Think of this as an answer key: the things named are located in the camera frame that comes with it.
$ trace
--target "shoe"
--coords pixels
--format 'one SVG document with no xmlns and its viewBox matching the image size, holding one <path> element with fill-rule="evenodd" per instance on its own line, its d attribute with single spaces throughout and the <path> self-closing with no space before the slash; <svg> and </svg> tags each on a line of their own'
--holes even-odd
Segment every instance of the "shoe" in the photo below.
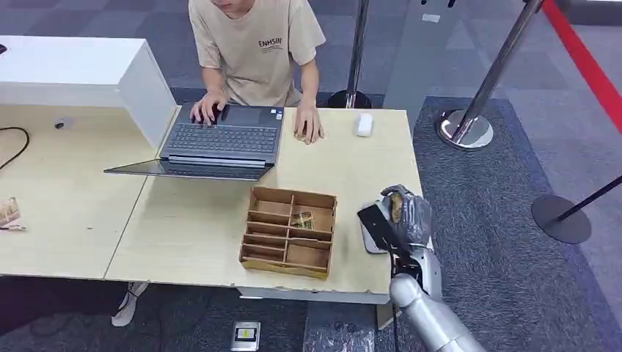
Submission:
<svg viewBox="0 0 622 352">
<path fill-rule="evenodd" d="M 117 315 L 111 317 L 112 325 L 116 327 L 126 326 L 134 317 L 138 297 L 147 289 L 149 282 L 129 282 L 128 292 L 119 305 Z"/>
</svg>

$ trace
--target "laptop keyboard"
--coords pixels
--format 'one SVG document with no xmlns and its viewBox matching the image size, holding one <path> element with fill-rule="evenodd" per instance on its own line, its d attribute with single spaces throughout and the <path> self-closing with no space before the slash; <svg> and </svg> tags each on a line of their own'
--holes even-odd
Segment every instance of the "laptop keyboard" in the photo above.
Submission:
<svg viewBox="0 0 622 352">
<path fill-rule="evenodd" d="M 272 153 L 277 139 L 276 128 L 210 127 L 198 123 L 180 123 L 173 133 L 171 147 L 196 151 Z"/>
</svg>

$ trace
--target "robotic arm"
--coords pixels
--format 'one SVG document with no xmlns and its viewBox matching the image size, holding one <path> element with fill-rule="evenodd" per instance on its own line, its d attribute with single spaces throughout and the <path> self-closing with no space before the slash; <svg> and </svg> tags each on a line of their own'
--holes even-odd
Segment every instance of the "robotic arm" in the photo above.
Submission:
<svg viewBox="0 0 622 352">
<path fill-rule="evenodd" d="M 391 256 L 389 293 L 430 352 L 485 352 L 442 301 L 441 266 L 431 242 L 429 204 L 402 185 L 358 215 L 377 247 Z"/>
</svg>

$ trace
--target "white computer mouse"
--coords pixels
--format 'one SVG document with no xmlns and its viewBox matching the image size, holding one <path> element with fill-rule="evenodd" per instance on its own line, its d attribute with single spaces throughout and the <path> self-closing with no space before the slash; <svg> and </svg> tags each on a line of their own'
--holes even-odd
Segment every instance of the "white computer mouse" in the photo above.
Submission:
<svg viewBox="0 0 622 352">
<path fill-rule="evenodd" d="M 357 118 L 354 126 L 354 130 L 359 137 L 371 136 L 373 128 L 373 116 L 368 112 L 362 112 Z"/>
</svg>

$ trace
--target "red stripe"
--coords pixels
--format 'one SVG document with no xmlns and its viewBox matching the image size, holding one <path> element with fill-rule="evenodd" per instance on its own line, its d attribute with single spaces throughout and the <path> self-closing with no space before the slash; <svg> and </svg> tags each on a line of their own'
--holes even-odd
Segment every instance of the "red stripe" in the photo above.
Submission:
<svg viewBox="0 0 622 352">
<path fill-rule="evenodd" d="M 604 74 L 599 64 L 585 47 L 577 33 L 566 20 L 566 17 L 555 4 L 554 0 L 546 0 L 542 4 L 544 13 L 555 28 L 557 35 L 570 54 L 572 61 L 579 69 L 592 93 L 609 115 L 613 124 L 622 133 L 622 98 L 615 86 Z"/>
</svg>

